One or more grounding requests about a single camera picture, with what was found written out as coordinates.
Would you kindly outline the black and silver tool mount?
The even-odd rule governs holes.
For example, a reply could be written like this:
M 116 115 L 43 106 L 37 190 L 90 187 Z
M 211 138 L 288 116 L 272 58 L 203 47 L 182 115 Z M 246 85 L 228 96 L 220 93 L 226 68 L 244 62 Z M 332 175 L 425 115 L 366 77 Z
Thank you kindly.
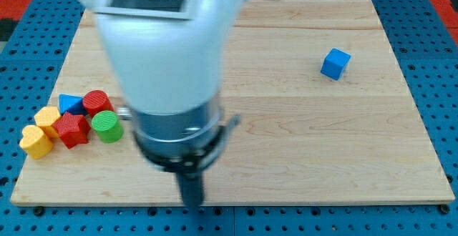
M 224 152 L 240 115 L 222 124 L 220 96 L 176 114 L 147 114 L 123 105 L 117 109 L 131 122 L 133 138 L 141 153 L 165 172 L 200 173 Z

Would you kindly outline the black pusher rod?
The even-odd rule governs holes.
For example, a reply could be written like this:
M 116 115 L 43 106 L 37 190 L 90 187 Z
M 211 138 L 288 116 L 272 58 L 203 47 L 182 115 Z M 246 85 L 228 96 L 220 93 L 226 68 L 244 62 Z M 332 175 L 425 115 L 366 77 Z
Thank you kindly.
M 188 208 L 201 206 L 205 199 L 203 173 L 177 173 L 176 180 L 183 204 Z

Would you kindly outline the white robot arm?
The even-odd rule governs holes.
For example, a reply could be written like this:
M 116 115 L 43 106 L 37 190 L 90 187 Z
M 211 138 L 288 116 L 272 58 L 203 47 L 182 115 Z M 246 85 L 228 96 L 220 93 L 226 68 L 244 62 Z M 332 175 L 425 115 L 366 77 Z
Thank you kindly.
M 203 203 L 203 172 L 223 152 L 222 55 L 247 0 L 79 0 L 96 19 L 135 141 L 175 174 L 184 205 Z

